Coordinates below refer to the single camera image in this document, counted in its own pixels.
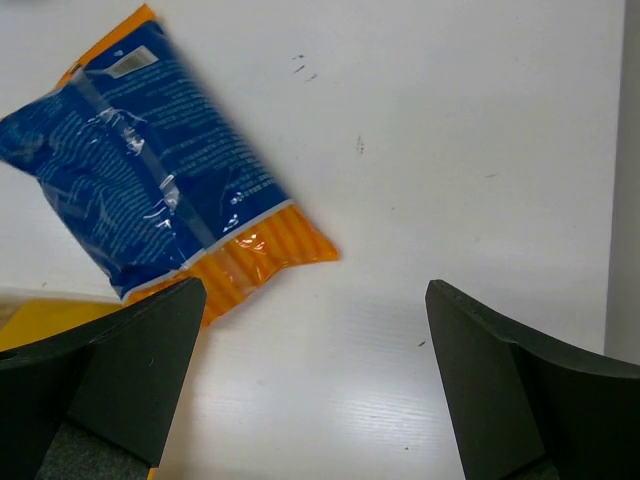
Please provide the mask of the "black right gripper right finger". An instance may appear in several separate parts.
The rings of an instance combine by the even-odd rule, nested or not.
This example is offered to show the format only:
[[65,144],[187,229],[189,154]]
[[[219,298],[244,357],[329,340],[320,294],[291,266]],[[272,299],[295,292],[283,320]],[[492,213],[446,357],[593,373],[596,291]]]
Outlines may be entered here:
[[636,479],[639,368],[508,318],[443,280],[431,339],[468,479]]

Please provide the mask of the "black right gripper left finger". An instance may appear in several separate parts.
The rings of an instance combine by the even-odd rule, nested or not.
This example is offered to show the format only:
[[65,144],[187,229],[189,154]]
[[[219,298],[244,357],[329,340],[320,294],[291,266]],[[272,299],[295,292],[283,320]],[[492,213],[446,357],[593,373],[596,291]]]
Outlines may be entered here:
[[148,479],[200,330],[201,281],[1,351],[5,479]]

